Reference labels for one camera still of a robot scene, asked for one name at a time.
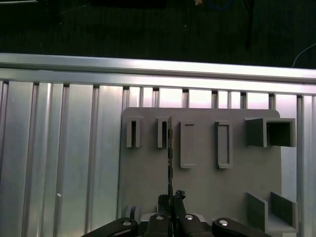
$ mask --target black object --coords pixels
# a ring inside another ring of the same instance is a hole
[[[90,0],[91,5],[124,8],[158,8],[166,7],[166,0]]]
[[[219,218],[210,226],[193,214],[185,214],[178,217],[176,222],[175,237],[270,237],[228,218]],[[120,218],[82,237],[170,237],[171,233],[170,218],[155,214],[140,225],[130,218]]]

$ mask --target vertical groove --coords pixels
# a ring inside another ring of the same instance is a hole
[[[2,82],[1,85],[1,104],[0,104],[0,184],[3,158],[3,143],[4,143],[4,125],[6,118],[6,105],[8,99],[8,84]]]
[[[153,104],[152,107],[158,108],[160,101],[159,88],[153,88]]]
[[[311,201],[313,203],[312,206],[312,235],[316,235],[316,203],[315,203],[315,197],[316,197],[316,97],[312,97],[312,145],[311,147],[313,148],[312,150],[312,155],[311,155],[311,163],[309,166],[312,168],[312,171],[310,172],[310,180],[312,180],[311,184],[311,190],[312,192],[310,195],[312,196],[311,199],[314,199],[314,201]]]
[[[232,92],[231,91],[229,91],[227,94],[227,103],[228,103],[227,109],[231,109],[232,108]]]
[[[85,217],[85,234],[91,231],[92,223],[92,205],[93,205],[93,188],[94,188],[94,170],[95,170],[95,154],[97,139],[97,118],[99,105],[99,88],[94,87],[92,93],[92,111],[91,111],[91,129],[90,129],[90,151],[88,165],[88,186],[86,198],[86,217]]]
[[[182,108],[189,107],[189,90],[183,89],[182,90]]]
[[[129,107],[129,88],[123,88],[123,100],[122,100],[122,113],[123,111]]]
[[[298,237],[304,236],[304,98],[297,97],[297,184],[296,197],[299,213]]]
[[[240,93],[240,108],[247,109],[247,93],[245,92]]]
[[[30,198],[31,198],[31,185],[32,185],[32,163],[33,163],[32,161],[33,161],[33,149],[34,149],[36,110],[37,110],[37,104],[38,104],[38,88],[39,88],[39,85],[33,84],[30,127],[29,127],[29,139],[28,139],[26,172],[25,172],[22,234],[21,234],[22,237],[25,237],[27,235],[27,227],[28,227],[28,221],[29,221],[28,217],[29,217],[29,211],[30,211]]]
[[[66,151],[66,132],[67,132],[67,117],[69,106],[69,87],[64,86],[63,98],[61,107],[61,122],[60,122],[60,136],[59,136],[59,151],[58,151],[58,164],[57,164],[57,180],[56,180],[56,196],[55,196],[55,211],[54,211],[54,228],[53,236],[58,236],[59,220],[61,213],[62,202],[62,182],[64,179],[64,163],[65,163],[65,151]]]
[[[269,94],[269,109],[275,110],[276,109],[276,95]]]
[[[49,88],[49,105],[48,105],[48,110],[49,110],[49,114],[50,114],[50,111],[51,111],[51,107],[52,107],[52,103],[53,103],[53,87],[54,85],[53,84],[50,84],[50,88]],[[49,133],[49,127],[50,127],[50,122],[51,122],[51,117],[50,115],[48,116],[48,122],[47,122],[47,146],[46,146],[46,159],[47,159],[47,152],[48,152],[48,133]],[[45,164],[45,175],[44,175],[44,191],[43,191],[43,197],[42,197],[42,207],[41,207],[41,214],[40,214],[40,224],[39,224],[39,232],[40,233],[40,236],[43,236],[43,224],[44,224],[44,207],[45,207],[45,186],[46,186],[46,183],[47,183],[47,180],[46,180],[46,171],[47,171],[48,167],[47,167],[47,162]]]
[[[143,87],[140,88],[140,92],[139,92],[139,107],[140,108],[144,107],[144,88]]]
[[[212,91],[212,108],[218,108],[218,91]]]

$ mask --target aluminum rail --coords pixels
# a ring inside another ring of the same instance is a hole
[[[216,77],[316,84],[316,70],[139,59],[0,53],[0,68]]]

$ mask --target rectangular slot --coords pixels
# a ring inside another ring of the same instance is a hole
[[[295,119],[293,121],[268,121],[268,145],[281,147],[295,147]]]
[[[227,121],[215,123],[216,162],[219,169],[229,169],[233,166],[233,131]]]
[[[158,118],[158,148],[167,148],[167,122],[168,118]]]
[[[132,121],[132,147],[136,146],[136,121]]]
[[[195,166],[194,123],[182,121],[180,126],[180,166],[183,169],[190,169]]]
[[[126,129],[126,147],[141,147],[140,143],[140,118],[130,118]]]

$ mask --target black plastic part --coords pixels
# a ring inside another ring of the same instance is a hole
[[[220,224],[220,221],[226,221],[226,226]],[[219,218],[212,224],[213,234],[216,237],[271,237],[263,231],[245,226],[229,218]]]
[[[177,235],[178,237],[214,237],[214,235],[209,230],[205,229],[204,225],[201,223],[197,216],[192,214],[189,215],[192,216],[192,219],[185,218],[185,215],[179,218],[180,227],[182,227],[183,235]]]
[[[137,234],[137,222],[126,217],[122,217],[104,225],[90,233],[83,235],[82,237],[132,237]]]
[[[144,237],[168,237],[170,218],[166,215],[156,214],[150,217]]]
[[[169,197],[168,195],[159,195],[158,197],[158,213],[169,216]]]

